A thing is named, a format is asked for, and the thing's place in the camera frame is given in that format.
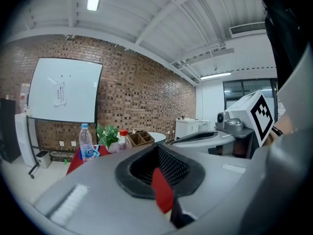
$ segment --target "green plant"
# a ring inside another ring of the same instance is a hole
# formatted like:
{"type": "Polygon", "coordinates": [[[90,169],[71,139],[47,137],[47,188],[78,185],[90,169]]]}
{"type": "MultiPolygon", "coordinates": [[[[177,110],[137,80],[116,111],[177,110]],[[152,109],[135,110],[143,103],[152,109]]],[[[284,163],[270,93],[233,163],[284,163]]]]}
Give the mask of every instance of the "green plant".
{"type": "Polygon", "coordinates": [[[106,125],[106,127],[104,128],[105,133],[103,133],[103,128],[100,124],[98,124],[97,126],[97,134],[99,137],[99,144],[103,144],[106,145],[109,149],[110,145],[112,143],[115,143],[118,141],[117,133],[118,133],[118,129],[116,129],[114,126],[112,125],[106,125]]]}

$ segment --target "paper on whiteboard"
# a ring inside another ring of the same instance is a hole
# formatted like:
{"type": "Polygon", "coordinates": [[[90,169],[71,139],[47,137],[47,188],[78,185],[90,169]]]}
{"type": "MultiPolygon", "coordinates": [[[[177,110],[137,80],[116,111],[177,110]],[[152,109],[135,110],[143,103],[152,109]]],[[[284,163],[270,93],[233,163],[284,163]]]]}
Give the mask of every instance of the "paper on whiteboard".
{"type": "Polygon", "coordinates": [[[59,83],[53,86],[54,106],[66,104],[65,83],[59,83]]]}

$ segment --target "trash can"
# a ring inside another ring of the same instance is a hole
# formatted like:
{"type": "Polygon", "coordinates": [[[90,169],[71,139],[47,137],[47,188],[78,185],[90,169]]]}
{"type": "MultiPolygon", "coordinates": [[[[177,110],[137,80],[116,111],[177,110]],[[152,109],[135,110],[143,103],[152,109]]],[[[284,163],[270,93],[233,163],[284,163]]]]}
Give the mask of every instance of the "trash can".
{"type": "Polygon", "coordinates": [[[40,151],[36,155],[36,157],[37,157],[40,167],[43,169],[47,169],[49,165],[51,164],[51,158],[49,156],[49,152],[46,150],[40,151]]]}

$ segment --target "black mesh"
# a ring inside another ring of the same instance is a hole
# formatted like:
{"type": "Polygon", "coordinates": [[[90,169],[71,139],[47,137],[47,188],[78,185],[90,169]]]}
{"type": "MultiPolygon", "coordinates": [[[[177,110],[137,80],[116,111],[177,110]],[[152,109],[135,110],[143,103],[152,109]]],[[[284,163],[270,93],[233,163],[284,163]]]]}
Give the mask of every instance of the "black mesh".
{"type": "Polygon", "coordinates": [[[153,144],[120,162],[115,177],[130,195],[154,199],[151,184],[156,168],[160,169],[176,197],[192,194],[205,176],[204,168],[198,162],[167,146],[153,144]]]}
{"type": "Polygon", "coordinates": [[[170,187],[178,184],[189,173],[190,168],[187,164],[174,158],[158,147],[158,167],[165,177],[170,187]]]}
{"type": "Polygon", "coordinates": [[[130,166],[131,174],[142,182],[151,185],[155,168],[159,168],[170,187],[178,184],[189,173],[189,166],[160,147],[151,151],[134,161],[130,166]]]}

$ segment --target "water bottle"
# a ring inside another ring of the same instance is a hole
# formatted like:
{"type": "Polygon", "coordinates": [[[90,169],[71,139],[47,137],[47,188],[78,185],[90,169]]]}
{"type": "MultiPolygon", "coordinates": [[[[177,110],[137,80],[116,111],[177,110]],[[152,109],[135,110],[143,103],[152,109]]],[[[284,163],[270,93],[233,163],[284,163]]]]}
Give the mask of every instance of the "water bottle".
{"type": "Polygon", "coordinates": [[[117,152],[125,151],[130,149],[132,146],[127,140],[128,130],[120,130],[119,131],[119,140],[118,140],[118,148],[117,152]]]}
{"type": "Polygon", "coordinates": [[[82,153],[83,162],[93,159],[93,146],[91,134],[88,130],[88,124],[83,123],[79,133],[79,145],[82,153]]]}

